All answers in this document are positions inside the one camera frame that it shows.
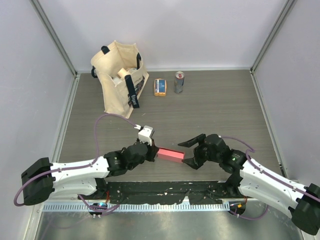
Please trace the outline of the pink paper box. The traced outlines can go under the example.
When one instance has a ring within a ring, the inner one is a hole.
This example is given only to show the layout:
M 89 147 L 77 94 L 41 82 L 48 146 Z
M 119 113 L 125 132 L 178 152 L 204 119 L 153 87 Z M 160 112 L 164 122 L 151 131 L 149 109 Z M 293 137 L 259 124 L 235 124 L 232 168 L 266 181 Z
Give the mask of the pink paper box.
M 182 163 L 183 159 L 185 158 L 185 153 L 167 148 L 159 148 L 157 157 L 166 161 Z

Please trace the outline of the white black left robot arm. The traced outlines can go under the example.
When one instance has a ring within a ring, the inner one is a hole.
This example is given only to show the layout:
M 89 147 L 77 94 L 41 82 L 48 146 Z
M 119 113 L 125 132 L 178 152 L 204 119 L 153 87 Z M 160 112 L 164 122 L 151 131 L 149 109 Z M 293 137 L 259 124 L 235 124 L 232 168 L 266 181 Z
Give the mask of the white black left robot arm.
M 107 192 L 105 178 L 124 175 L 145 161 L 153 162 L 158 151 L 153 142 L 136 141 L 93 160 L 51 163 L 47 157 L 40 158 L 21 174 L 23 205 L 33 206 L 67 195 L 100 200 Z

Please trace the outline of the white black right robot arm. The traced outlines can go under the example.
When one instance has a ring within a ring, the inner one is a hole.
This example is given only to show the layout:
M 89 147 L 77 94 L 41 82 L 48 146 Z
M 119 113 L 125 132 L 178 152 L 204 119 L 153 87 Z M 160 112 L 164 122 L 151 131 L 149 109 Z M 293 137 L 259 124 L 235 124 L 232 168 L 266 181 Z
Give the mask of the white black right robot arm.
M 250 157 L 254 150 L 245 152 L 230 148 L 218 134 L 200 134 L 181 142 L 181 147 L 193 147 L 193 157 L 183 163 L 197 170 L 208 162 L 215 162 L 230 174 L 226 193 L 233 198 L 240 194 L 257 199 L 291 218 L 296 227 L 315 236 L 320 229 L 320 188 L 285 178 Z

